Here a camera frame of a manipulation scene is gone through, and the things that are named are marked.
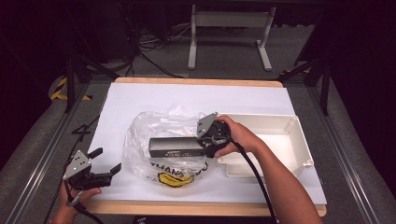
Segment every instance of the white tray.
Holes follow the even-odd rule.
[[[224,114],[237,121],[262,139],[280,161],[295,175],[314,165],[303,129],[297,116]],[[251,153],[248,153],[259,174],[262,169]],[[218,158],[218,163],[228,177],[251,177],[253,171],[240,153]]]

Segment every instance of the dark background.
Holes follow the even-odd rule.
[[[334,22],[317,29],[301,59],[320,56],[331,41],[329,36],[339,34],[330,43],[334,47],[328,58],[332,79],[361,142],[395,195],[395,8],[366,2],[331,10]],[[138,11],[134,22],[166,37],[173,25],[189,22],[191,7],[145,5]],[[321,13],[317,7],[279,7],[273,24],[316,24]],[[0,14],[3,167],[49,107],[49,87],[62,74],[70,53],[105,63],[133,57],[136,52],[125,38],[128,31],[115,3],[3,0]]]

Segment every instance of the black rectangular object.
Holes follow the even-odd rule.
[[[203,157],[204,147],[196,137],[150,138],[148,152],[151,158]]]

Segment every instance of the table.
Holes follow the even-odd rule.
[[[155,100],[153,100],[152,98],[157,98],[157,100],[161,101],[158,101],[158,104],[156,105],[150,105],[146,104],[146,101],[139,101],[137,100],[137,98],[129,97],[130,101],[128,102],[128,104],[125,104],[126,101],[124,101],[124,99],[126,98],[123,97],[126,97],[128,95],[120,94],[122,91],[118,92],[119,90],[114,92],[114,90],[117,89],[117,86],[120,86],[119,89],[126,88],[127,90],[134,89],[135,91],[140,89],[151,90],[150,92],[146,92],[144,94],[144,97],[141,98],[147,99],[148,102],[155,102]],[[168,93],[157,94],[158,91],[161,91],[161,89],[168,90]],[[233,92],[229,92],[230,96],[224,96],[222,98],[224,102],[227,102],[227,104],[224,103],[220,105],[218,101],[210,101],[210,99],[205,98],[207,97],[207,95],[210,95],[212,91],[217,91],[219,89],[221,89],[219,94],[225,93],[227,90],[234,90]],[[109,110],[109,108],[114,108],[115,102],[119,100],[123,102],[122,106],[131,105],[132,108],[139,107],[142,109],[152,109],[153,111],[155,111],[156,109],[162,108],[164,105],[167,105],[166,102],[172,102],[172,99],[178,99],[180,101],[183,101],[186,99],[190,99],[194,95],[194,92],[174,94],[174,92],[170,92],[169,90],[207,90],[207,92],[200,92],[199,94],[199,96],[204,97],[204,99],[196,97],[195,100],[197,102],[194,102],[195,104],[204,106],[205,109],[203,109],[202,112],[207,114],[208,112],[214,112],[213,108],[217,107],[221,107],[223,109],[223,111],[221,112],[247,113],[248,111],[250,111],[251,113],[260,113],[260,111],[266,110],[272,113],[281,114],[294,113],[286,89],[283,89],[282,84],[276,81],[138,77],[118,78],[115,83],[112,84],[112,87],[110,87],[101,114],[101,118],[99,119],[98,127],[96,129],[95,136],[92,140],[92,144],[90,147],[90,151],[96,149],[97,147],[104,148],[104,154],[95,158],[92,161],[93,172],[108,172],[108,170],[112,168],[112,166],[120,162],[121,155],[119,154],[121,154],[120,150],[122,149],[124,139],[124,135],[122,134],[125,134],[125,130],[134,118],[134,115],[131,115],[129,117],[129,114],[131,114],[132,112],[124,111],[124,108],[117,108],[113,111],[111,111],[111,109]],[[262,104],[259,104],[256,107],[235,107],[233,105],[230,105],[230,102],[235,102],[237,105],[251,105],[254,103],[257,104],[257,101],[255,100],[257,100],[257,97],[259,96],[255,97],[254,95],[264,92],[279,92],[279,95],[268,94],[266,96],[264,95],[263,97],[262,95],[260,95],[260,97],[262,98]],[[244,98],[238,100],[234,97],[235,95],[241,97],[252,93],[254,93],[254,95],[250,95],[251,99]],[[216,96],[214,100],[218,99],[221,99],[221,97]],[[272,111],[271,109],[268,110],[268,108],[265,108],[265,106],[269,104],[273,106]],[[128,119],[125,119],[128,121],[125,122],[125,120],[123,120],[122,123],[118,123],[117,119],[123,117],[125,114],[128,114]],[[107,126],[107,128],[103,128],[105,127],[106,123],[109,123],[110,126],[111,124],[113,124],[112,126],[116,127]],[[302,177],[305,178],[305,180],[301,181],[306,181],[306,179],[309,179],[308,182],[310,182],[310,186],[308,186],[307,188],[308,194],[312,195],[313,193],[314,195],[320,195],[319,200],[322,201],[322,204],[317,204],[316,208],[318,209],[319,215],[324,216],[326,214],[326,202],[324,199],[323,190],[321,189],[321,185],[316,182],[318,181],[318,175],[316,174],[315,167],[312,168],[314,169],[309,169],[309,172],[306,173],[306,175],[310,175],[309,173],[312,172],[314,176],[316,175],[316,178]],[[196,183],[191,183],[191,185],[189,185],[188,187],[185,186],[187,188],[183,187],[184,189],[177,189],[179,190],[179,192],[175,193],[174,191],[172,191],[174,189],[153,184],[149,181],[146,181],[140,176],[133,176],[130,173],[127,173],[125,167],[123,167],[121,172],[113,177],[112,186],[108,188],[103,188],[103,193],[95,197],[95,199],[89,201],[89,203],[87,204],[87,208],[91,212],[101,214],[245,217],[270,216],[268,207],[262,201],[264,200],[264,198],[256,182],[252,185],[251,179],[249,180],[248,178],[243,178],[243,180],[236,180],[235,178],[224,177],[222,174],[215,171],[216,170],[209,173],[207,175],[208,178],[212,175],[216,176],[219,180],[219,183],[223,183],[227,186],[227,188],[221,187],[219,189],[216,189],[216,187],[210,186],[211,190],[205,191],[203,189],[207,189],[208,185],[206,179],[208,178],[202,178],[197,180]],[[228,188],[243,188],[246,189],[246,192],[241,192],[241,190],[233,189],[233,197],[230,198],[230,195],[226,192],[226,189]]]

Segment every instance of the person's right hand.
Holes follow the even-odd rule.
[[[231,130],[231,137],[237,143],[239,143],[246,152],[252,152],[256,154],[257,150],[262,147],[267,147],[267,145],[253,132],[251,132],[247,127],[244,125],[233,121],[227,116],[219,116],[216,120],[223,121],[230,126]],[[225,156],[232,152],[239,152],[238,148],[233,144],[230,143],[226,147],[218,150],[215,154],[215,157]]]

